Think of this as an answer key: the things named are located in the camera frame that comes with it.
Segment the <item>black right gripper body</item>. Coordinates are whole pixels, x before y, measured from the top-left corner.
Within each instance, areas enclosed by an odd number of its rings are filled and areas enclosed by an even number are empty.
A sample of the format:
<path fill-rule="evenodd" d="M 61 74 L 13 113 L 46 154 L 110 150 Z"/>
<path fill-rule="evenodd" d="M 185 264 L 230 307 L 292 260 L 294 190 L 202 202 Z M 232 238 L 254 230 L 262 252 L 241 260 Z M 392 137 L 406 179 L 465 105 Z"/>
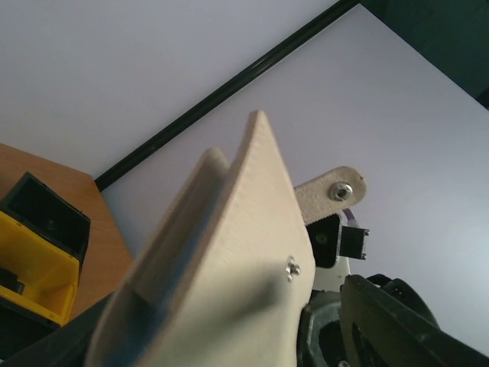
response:
<path fill-rule="evenodd" d="M 383 274 L 367 278 L 375 286 L 397 299 L 434 326 L 438 326 L 424 300 L 405 281 Z M 341 295 L 337 291 L 312 291 L 302 309 L 297 333 L 298 366 L 348 366 L 339 311 Z"/>

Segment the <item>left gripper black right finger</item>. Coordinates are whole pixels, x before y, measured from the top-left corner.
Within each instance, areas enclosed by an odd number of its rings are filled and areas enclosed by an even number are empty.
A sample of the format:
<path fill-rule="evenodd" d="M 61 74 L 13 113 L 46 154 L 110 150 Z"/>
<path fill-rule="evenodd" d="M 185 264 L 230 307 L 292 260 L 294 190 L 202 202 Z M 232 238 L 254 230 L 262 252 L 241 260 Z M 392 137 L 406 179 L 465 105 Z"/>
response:
<path fill-rule="evenodd" d="M 360 275 L 341 288 L 340 326 L 350 366 L 487 366 L 466 346 Z"/>

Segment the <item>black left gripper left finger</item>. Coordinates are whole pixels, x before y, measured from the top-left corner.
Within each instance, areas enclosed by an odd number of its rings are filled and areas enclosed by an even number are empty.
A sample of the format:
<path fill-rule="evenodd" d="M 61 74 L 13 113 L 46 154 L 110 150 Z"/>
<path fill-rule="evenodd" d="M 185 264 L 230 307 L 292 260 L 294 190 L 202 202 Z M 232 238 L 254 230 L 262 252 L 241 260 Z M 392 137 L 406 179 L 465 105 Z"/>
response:
<path fill-rule="evenodd" d="M 82 366 L 96 325 L 110 297 L 107 295 L 65 326 L 8 359 L 1 360 L 1 365 Z"/>

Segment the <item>beige card holder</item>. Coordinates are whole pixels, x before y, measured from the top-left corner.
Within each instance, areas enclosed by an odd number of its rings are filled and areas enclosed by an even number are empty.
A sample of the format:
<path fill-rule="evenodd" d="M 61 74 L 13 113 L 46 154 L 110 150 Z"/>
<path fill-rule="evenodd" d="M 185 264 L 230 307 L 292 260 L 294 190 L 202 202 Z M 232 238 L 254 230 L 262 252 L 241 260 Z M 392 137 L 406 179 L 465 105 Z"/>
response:
<path fill-rule="evenodd" d="M 316 265 L 306 227 L 359 203 L 337 167 L 291 184 L 274 133 L 252 112 L 233 161 L 204 152 L 110 298 L 87 366 L 295 366 Z"/>

